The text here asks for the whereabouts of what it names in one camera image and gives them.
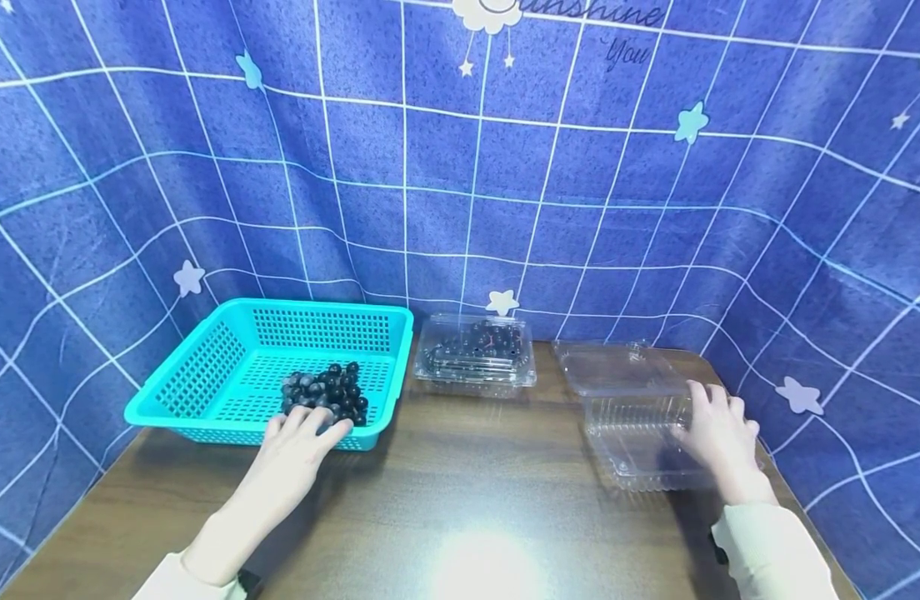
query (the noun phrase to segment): table surface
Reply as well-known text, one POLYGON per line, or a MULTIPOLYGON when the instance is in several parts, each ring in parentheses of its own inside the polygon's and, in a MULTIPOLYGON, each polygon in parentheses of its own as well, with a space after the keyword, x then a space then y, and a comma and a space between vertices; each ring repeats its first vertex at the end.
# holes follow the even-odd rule
MULTIPOLYGON (((738 598, 707 539, 715 493, 610 488, 553 350, 535 352, 537 386, 516 402, 430 396, 408 377, 377 448, 330 454, 309 497, 247 563, 263 597, 738 598)), ((664 352, 683 375, 718 382, 698 355, 664 352)), ((806 522, 758 452, 781 504, 806 522)), ((230 497, 254 453, 143 431, 3 598, 131 598, 230 497)), ((807 526, 840 598, 857 598, 807 526)))

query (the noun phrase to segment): right hand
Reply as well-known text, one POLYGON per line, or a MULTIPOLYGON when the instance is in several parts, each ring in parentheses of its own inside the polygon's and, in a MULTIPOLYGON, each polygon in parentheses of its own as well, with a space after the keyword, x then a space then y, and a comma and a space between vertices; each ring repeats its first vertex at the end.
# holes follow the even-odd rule
POLYGON ((710 470, 727 504, 771 502, 777 499, 757 466, 759 424, 743 417, 743 399, 730 397, 722 386, 708 393, 687 381, 693 404, 689 430, 675 427, 673 436, 696 461, 710 470))

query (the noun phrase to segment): empty plastic container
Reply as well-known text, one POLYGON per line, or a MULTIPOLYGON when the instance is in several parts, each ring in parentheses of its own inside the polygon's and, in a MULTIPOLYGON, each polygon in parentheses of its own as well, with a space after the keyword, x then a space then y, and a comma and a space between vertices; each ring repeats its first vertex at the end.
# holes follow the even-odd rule
POLYGON ((582 399, 584 430, 600 467, 622 490, 711 485, 671 433, 688 428, 687 380, 660 350, 641 343, 554 342, 567 383, 582 399))
POLYGON ((516 398, 537 383, 530 329, 512 317, 433 315, 423 324, 413 374, 429 392, 516 398))
POLYGON ((666 397, 688 393, 685 378, 670 366, 660 350, 630 343, 604 346, 600 342, 553 342, 563 375, 582 397, 666 397))
POLYGON ((688 397, 585 397, 584 428, 593 453, 622 490, 705 488, 706 470, 680 447, 673 428, 688 428, 688 397))

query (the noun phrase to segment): finger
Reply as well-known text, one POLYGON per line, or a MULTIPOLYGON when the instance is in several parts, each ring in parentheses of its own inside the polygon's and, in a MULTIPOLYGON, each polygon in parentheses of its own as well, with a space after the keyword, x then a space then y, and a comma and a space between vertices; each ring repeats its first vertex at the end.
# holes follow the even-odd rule
POLYGON ((707 399, 707 390, 699 381, 687 380, 687 387, 690 390, 690 398, 693 400, 693 411, 700 413, 710 407, 710 400, 707 399))
POLYGON ((723 389, 723 386, 710 386, 710 403, 713 408, 727 408, 727 391, 723 389))
POLYGON ((670 427, 670 435, 673 435, 674 440, 677 442, 683 443, 687 441, 687 429, 683 428, 682 425, 670 427))
POLYGON ((302 436, 314 437, 317 435, 317 432, 320 431, 320 427, 324 423, 333 422, 333 412, 328 408, 323 408, 319 406, 313 409, 313 412, 310 412, 309 417, 304 419, 303 425, 300 426, 300 430, 297 433, 300 433, 302 436))
POLYGON ((336 444, 339 444, 343 438, 347 436, 353 429, 353 421, 348 418, 344 418, 341 422, 336 422, 330 428, 320 434, 320 441, 322 443, 322 448, 325 450, 325 453, 328 450, 332 450, 336 444))
POLYGON ((267 429, 263 432, 263 441, 266 442, 267 440, 272 440, 272 438, 274 438, 279 433, 279 430, 281 430, 285 422, 285 415, 274 415, 274 417, 272 417, 270 421, 267 422, 267 429))
POLYGON ((743 418, 743 409, 746 407, 743 398, 739 396, 730 397, 730 412, 736 418, 743 418))
POLYGON ((291 434, 297 429, 300 428, 301 423, 307 421, 308 416, 310 415, 310 409, 306 406, 296 405, 290 409, 290 415, 286 417, 286 421, 281 427, 281 431, 285 434, 291 434))

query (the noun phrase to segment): blue fabric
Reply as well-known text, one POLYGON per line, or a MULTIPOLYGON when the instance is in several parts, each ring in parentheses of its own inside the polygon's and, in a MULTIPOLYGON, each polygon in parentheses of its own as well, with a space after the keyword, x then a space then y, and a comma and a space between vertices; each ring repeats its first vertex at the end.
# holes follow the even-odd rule
POLYGON ((702 353, 920 598, 920 0, 489 6, 0 0, 0 587, 218 303, 497 292, 702 353))

